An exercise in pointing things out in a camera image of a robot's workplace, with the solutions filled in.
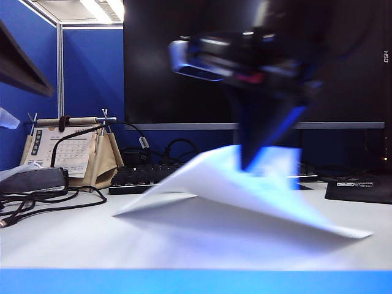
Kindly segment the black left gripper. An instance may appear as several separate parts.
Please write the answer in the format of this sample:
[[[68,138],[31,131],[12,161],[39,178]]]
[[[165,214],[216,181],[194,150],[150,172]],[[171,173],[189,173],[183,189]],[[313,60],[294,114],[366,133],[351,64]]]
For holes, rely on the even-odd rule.
[[[225,93],[238,122],[242,170],[261,174],[265,148],[303,114],[309,99],[301,94],[316,88],[322,55],[313,40],[263,28],[203,32],[186,41],[188,65],[232,85]]]

